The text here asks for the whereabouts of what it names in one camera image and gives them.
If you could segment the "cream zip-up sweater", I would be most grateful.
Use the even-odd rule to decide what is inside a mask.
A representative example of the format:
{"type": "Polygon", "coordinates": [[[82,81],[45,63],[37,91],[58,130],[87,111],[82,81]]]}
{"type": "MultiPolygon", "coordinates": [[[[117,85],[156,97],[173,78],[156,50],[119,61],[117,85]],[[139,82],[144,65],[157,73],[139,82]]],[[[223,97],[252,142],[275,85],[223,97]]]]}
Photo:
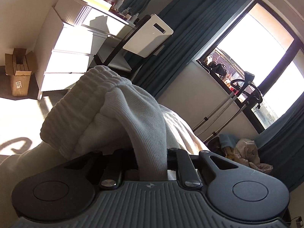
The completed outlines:
{"type": "Polygon", "coordinates": [[[1,163],[1,227],[17,219],[11,203],[17,183],[88,152],[133,147],[140,179],[160,181],[173,177],[167,149],[197,155],[206,148],[177,113],[105,66],[90,69],[56,103],[40,136],[37,147],[1,163]]]}

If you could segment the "teal pillow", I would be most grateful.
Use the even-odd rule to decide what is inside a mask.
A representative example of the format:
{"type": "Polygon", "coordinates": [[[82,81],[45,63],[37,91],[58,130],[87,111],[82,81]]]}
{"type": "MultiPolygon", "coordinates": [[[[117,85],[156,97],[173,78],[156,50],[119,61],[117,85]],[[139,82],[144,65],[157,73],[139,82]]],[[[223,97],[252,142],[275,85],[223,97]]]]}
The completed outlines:
{"type": "Polygon", "coordinates": [[[233,134],[220,134],[218,137],[222,148],[224,147],[234,148],[239,141],[239,138],[237,138],[233,134]]]}

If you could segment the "right teal curtain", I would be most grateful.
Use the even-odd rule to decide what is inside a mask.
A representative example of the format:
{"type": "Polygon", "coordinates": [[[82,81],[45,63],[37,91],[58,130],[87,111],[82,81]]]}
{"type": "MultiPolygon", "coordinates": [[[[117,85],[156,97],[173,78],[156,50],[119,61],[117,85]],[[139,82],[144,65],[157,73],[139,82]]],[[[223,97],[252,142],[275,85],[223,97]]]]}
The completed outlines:
{"type": "Polygon", "coordinates": [[[290,192],[303,183],[303,95],[254,139],[261,162],[290,192]]]}

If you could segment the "teal curtain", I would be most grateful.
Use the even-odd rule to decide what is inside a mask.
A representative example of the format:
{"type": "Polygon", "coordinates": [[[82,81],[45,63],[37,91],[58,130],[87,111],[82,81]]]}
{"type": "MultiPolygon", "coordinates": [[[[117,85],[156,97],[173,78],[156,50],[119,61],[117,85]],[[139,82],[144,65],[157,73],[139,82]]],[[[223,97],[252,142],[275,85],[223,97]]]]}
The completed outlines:
{"type": "Polygon", "coordinates": [[[173,34],[164,48],[150,58],[127,54],[130,64],[140,66],[133,84],[158,98],[193,57],[248,0],[173,0],[159,17],[173,34]]]}
{"type": "Polygon", "coordinates": [[[303,183],[303,95],[254,139],[261,162],[290,192],[303,183]]]}

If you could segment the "white back chair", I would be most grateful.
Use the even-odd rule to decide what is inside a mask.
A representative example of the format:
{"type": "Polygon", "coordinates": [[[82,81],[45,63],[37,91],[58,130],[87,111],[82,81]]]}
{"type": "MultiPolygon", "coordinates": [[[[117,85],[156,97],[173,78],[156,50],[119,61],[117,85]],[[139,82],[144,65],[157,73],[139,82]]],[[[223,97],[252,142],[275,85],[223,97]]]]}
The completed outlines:
{"type": "Polygon", "coordinates": [[[153,54],[174,31],[156,14],[146,15],[128,34],[113,47],[104,44],[94,56],[96,65],[104,65],[111,69],[135,72],[123,56],[123,51],[131,52],[142,58],[153,54]]]}

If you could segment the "black framed window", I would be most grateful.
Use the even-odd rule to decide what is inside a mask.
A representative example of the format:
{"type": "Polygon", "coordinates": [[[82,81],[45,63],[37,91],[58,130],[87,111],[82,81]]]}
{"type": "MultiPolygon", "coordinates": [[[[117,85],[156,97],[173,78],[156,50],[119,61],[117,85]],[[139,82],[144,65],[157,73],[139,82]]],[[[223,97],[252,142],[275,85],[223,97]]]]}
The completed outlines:
{"type": "Polygon", "coordinates": [[[244,114],[257,132],[277,121],[303,93],[303,42],[262,0],[254,0],[197,59],[229,93],[230,82],[255,76],[236,101],[239,107],[258,88],[263,101],[251,101],[244,114]]]}

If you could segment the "left teal curtain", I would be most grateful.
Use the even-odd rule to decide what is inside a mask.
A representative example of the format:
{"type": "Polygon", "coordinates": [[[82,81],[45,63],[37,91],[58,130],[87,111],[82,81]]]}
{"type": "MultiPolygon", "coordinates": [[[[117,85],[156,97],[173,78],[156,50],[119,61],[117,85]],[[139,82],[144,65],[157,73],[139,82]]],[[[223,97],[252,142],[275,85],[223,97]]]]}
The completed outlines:
{"type": "Polygon", "coordinates": [[[150,58],[127,54],[130,64],[140,66],[133,84],[158,98],[193,57],[248,0],[173,0],[159,17],[173,34],[164,48],[150,58]]]}

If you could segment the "white dresser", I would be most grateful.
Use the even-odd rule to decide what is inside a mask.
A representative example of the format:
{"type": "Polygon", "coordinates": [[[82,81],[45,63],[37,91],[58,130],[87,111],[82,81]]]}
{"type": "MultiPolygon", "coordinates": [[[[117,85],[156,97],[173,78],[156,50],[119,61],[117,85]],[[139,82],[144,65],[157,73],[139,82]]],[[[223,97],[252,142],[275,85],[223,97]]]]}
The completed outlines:
{"type": "Polygon", "coordinates": [[[38,61],[38,99],[43,92],[70,89],[108,37],[121,41],[133,27],[94,3],[58,0],[49,10],[33,50],[38,61]]]}

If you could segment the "cardboard box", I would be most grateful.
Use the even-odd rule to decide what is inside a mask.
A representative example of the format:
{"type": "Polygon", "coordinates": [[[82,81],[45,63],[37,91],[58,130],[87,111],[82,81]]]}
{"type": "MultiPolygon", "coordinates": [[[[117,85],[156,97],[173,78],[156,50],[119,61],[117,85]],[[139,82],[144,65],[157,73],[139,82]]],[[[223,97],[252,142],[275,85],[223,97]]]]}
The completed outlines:
{"type": "Polygon", "coordinates": [[[12,54],[5,54],[5,72],[10,77],[12,96],[27,96],[30,78],[38,70],[37,59],[33,51],[15,48],[12,54]]]}

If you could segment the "wall power socket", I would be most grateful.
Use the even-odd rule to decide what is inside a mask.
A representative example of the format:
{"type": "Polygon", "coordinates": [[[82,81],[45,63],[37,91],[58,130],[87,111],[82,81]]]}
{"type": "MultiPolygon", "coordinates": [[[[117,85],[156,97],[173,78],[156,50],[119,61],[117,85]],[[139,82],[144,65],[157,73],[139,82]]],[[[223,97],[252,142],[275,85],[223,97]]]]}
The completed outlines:
{"type": "Polygon", "coordinates": [[[301,216],[297,216],[291,220],[292,227],[303,227],[303,219],[301,216]]]}

